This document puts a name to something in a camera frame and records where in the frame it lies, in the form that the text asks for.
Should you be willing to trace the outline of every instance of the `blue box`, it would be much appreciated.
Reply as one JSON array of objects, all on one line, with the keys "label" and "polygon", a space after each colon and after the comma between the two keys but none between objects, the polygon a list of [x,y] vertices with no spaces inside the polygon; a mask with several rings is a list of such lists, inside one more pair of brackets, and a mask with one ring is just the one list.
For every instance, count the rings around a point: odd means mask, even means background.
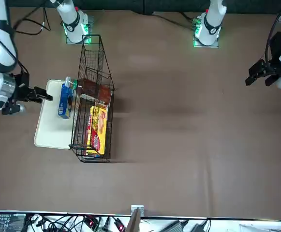
[{"label": "blue box", "polygon": [[62,84],[58,115],[64,119],[68,119],[71,116],[73,92],[74,91],[71,88],[68,88],[65,86],[65,84]]}]

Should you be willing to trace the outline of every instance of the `green light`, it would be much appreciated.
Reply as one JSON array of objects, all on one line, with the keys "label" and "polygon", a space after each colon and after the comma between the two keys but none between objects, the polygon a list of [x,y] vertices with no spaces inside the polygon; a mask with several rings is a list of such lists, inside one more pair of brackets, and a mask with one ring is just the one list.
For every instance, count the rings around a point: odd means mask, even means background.
[{"label": "green light", "polygon": [[65,35],[67,36],[67,31],[66,31],[66,28],[65,28],[64,24],[63,24],[63,28],[64,28],[64,31],[65,31]]},{"label": "green light", "polygon": [[83,25],[81,24],[82,30],[83,30],[83,34],[84,35],[88,35],[89,34],[89,28],[87,25]]}]

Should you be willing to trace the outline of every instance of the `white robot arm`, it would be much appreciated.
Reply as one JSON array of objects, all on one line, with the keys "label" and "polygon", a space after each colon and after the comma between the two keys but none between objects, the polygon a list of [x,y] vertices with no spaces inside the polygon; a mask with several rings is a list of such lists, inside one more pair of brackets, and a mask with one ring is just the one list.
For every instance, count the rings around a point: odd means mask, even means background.
[{"label": "white robot arm", "polygon": [[226,9],[225,0],[211,0],[208,12],[201,14],[201,26],[195,37],[202,45],[210,46],[217,40]]},{"label": "white robot arm", "polygon": [[[88,35],[88,16],[76,11],[72,0],[51,0],[62,18],[65,33],[72,43],[81,43],[83,35]],[[14,30],[10,26],[9,11],[5,0],[0,0],[0,110],[3,114],[23,111],[17,101],[38,102],[42,99],[51,101],[44,89],[29,87],[29,72],[18,61],[18,54],[13,41]],[[22,72],[10,73],[19,63]]]}]

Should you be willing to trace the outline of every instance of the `brown table surface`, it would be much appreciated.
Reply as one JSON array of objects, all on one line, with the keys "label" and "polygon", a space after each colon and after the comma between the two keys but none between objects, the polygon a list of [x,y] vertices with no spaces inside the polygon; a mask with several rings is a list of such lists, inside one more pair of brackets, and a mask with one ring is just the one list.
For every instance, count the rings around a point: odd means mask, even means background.
[{"label": "brown table surface", "polygon": [[[12,22],[29,10],[11,9]],[[143,204],[146,215],[281,219],[281,90],[244,83],[274,15],[228,14],[209,49],[157,17],[89,14],[118,89],[112,156],[122,162],[35,147],[40,105],[27,103],[26,114],[0,115],[0,209],[128,214]],[[59,15],[48,16],[51,32],[15,36],[31,86],[78,73],[81,46],[66,45]]]}]

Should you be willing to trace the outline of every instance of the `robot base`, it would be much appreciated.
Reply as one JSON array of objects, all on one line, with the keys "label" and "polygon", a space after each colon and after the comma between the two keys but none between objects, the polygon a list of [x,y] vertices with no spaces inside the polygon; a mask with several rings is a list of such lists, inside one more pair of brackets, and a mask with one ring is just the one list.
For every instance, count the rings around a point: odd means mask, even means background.
[{"label": "robot base", "polygon": [[68,37],[66,36],[66,44],[80,44],[80,45],[82,45],[82,44],[90,44],[90,43],[91,43],[91,36],[90,36],[90,35],[88,35],[87,38],[84,39],[84,41],[81,41],[81,42],[79,42],[79,43],[73,43],[73,42],[71,42],[71,41],[68,39]]},{"label": "robot base", "polygon": [[216,40],[212,45],[206,46],[203,45],[199,40],[195,37],[195,34],[193,35],[193,47],[210,47],[210,48],[219,48],[219,42]]}]

